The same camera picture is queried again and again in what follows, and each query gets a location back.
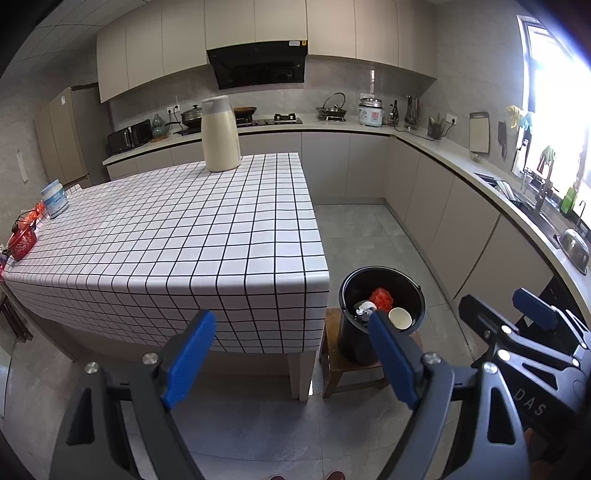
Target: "rice cooker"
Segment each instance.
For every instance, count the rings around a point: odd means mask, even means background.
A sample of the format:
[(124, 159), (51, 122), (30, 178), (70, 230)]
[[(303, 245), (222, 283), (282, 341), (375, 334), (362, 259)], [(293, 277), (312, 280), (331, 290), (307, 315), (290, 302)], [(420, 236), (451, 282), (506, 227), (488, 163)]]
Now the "rice cooker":
[(380, 127), (382, 125), (383, 115), (384, 109), (382, 108), (382, 101), (379, 98), (362, 98), (359, 101), (360, 124)]

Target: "window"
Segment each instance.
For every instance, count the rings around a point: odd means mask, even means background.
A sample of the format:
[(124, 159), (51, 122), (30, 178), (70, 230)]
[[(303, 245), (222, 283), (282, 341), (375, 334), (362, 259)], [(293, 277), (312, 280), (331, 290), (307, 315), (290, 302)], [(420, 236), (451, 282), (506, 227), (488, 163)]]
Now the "window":
[[(580, 183), (578, 203), (591, 202), (591, 159), (587, 161), (587, 141), (591, 118), (591, 72), (556, 41), (541, 24), (521, 19), (525, 54), (523, 110), (535, 113), (532, 133), (522, 132), (527, 147), (521, 149), (514, 171), (521, 174), (523, 166), (548, 175), (548, 166), (540, 166), (540, 155), (550, 145), (556, 151), (551, 176), (553, 187), (563, 198), (577, 178)], [(584, 213), (591, 225), (591, 208)]]

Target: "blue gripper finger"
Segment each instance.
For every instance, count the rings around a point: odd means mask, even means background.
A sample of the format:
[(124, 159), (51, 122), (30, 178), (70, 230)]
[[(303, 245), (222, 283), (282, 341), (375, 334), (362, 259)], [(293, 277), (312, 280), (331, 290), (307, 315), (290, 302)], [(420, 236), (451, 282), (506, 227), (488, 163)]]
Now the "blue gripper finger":
[(513, 306), (544, 330), (554, 330), (558, 325), (552, 307), (524, 288), (513, 294)]
[(396, 330), (388, 316), (380, 311), (369, 318), (368, 332), (394, 394), (408, 408), (415, 410), (420, 402), (415, 388), (423, 380), (420, 348), (407, 335)]
[(178, 353), (170, 366), (165, 366), (163, 362), (166, 381), (161, 398), (167, 408), (174, 408), (191, 390), (215, 334), (216, 318), (213, 313), (200, 310), (187, 329), (169, 341), (171, 343), (179, 338), (183, 340), (183, 344), (178, 347)]

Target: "wall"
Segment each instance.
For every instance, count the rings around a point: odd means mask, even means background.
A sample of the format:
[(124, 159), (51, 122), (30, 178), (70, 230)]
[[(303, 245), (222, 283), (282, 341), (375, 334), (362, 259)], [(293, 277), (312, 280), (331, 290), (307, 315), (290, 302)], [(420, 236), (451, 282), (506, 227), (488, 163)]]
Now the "wall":
[[(0, 79), (0, 244), (14, 220), (39, 201), (47, 174), (37, 142), (36, 112), (64, 88), (97, 81), (94, 46), (23, 77)], [(23, 183), (17, 149), (28, 176)]]
[[(389, 109), (394, 99), (406, 95), (421, 95), (433, 79), (408, 70), (384, 65), (375, 70), (375, 90)], [(109, 101), (116, 129), (153, 118), (158, 112), (168, 121), (166, 107), (181, 104), (181, 112), (213, 95), (229, 95), (233, 107), (256, 106), (256, 115), (274, 113), (316, 113), (326, 98), (335, 92), (346, 95), (345, 109), (357, 114), (359, 94), (368, 93), (372, 66), (367, 62), (328, 57), (306, 58), (306, 81), (282, 85), (260, 85), (219, 91), (210, 65), (187, 70), (149, 82)]]
[(469, 114), (491, 116), (489, 160), (509, 172), (517, 130), (508, 127), (503, 161), (497, 141), (498, 122), (508, 121), (505, 108), (523, 103), (523, 50), (517, 15), (527, 13), (512, 0), (458, 0), (436, 8), (436, 77), (421, 97), (421, 126), (429, 116), (451, 112), (458, 117), (449, 138), (469, 145)]

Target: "range hood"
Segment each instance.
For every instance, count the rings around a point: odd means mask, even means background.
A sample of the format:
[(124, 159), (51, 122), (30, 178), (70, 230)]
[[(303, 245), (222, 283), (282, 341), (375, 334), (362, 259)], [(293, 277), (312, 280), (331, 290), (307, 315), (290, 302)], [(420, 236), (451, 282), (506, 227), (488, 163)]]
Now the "range hood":
[(220, 90), (267, 83), (303, 83), (305, 40), (232, 45), (207, 51)]

